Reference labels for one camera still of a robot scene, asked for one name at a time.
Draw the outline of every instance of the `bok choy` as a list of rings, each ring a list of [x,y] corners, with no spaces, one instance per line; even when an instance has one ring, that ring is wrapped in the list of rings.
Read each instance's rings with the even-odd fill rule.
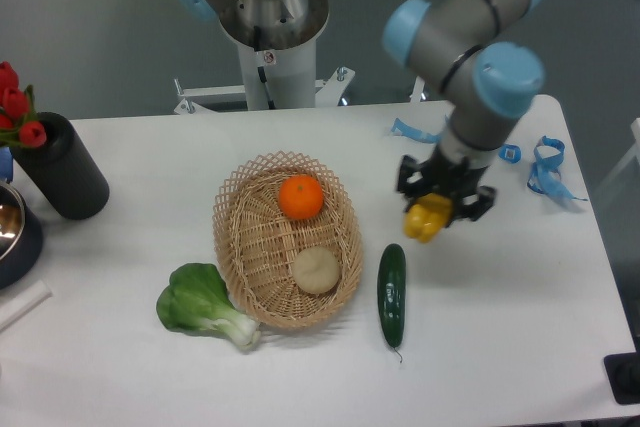
[[[252,347],[260,338],[260,323],[234,308],[213,264],[190,263],[176,269],[158,298],[156,312],[168,330],[219,333],[241,349]]]

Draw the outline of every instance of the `white table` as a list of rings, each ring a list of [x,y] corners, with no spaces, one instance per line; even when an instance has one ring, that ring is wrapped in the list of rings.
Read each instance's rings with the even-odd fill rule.
[[[11,289],[42,279],[53,297],[0,333],[0,425],[462,427],[639,413],[615,403],[602,363],[633,342],[590,203],[563,209],[525,186],[546,134],[566,143],[563,179],[586,195],[554,99],[538,97],[510,138],[523,160],[487,172],[499,196],[483,219],[428,245],[402,235],[401,156],[426,159],[432,147],[388,129],[397,116],[437,132],[449,111],[431,102],[74,122],[111,199],[92,219],[64,221],[17,173],[46,246]],[[166,331],[155,302],[169,274],[215,261],[219,186],[278,150],[319,159],[345,185],[365,249],[354,298],[318,328],[267,329],[249,354]],[[408,259],[403,364],[377,314],[391,242]]]

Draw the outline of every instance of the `black vase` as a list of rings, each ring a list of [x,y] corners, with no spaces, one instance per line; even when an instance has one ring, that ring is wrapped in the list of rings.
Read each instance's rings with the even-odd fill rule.
[[[12,147],[13,158],[61,216],[81,220],[97,214],[109,200],[109,184],[73,125],[53,112],[39,113],[38,120],[46,143]]]

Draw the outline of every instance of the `cucumber stem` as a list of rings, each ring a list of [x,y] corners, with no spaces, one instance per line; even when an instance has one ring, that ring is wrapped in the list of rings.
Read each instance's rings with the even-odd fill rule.
[[[393,348],[393,351],[398,354],[398,357],[400,357],[400,363],[402,363],[402,354],[400,352],[398,352],[398,349],[396,349],[395,347]]]

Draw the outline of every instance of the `stainless steel bowl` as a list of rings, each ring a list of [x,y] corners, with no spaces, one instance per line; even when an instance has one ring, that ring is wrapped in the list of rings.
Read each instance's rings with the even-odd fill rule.
[[[24,276],[42,251],[42,226],[20,193],[0,181],[0,289]]]

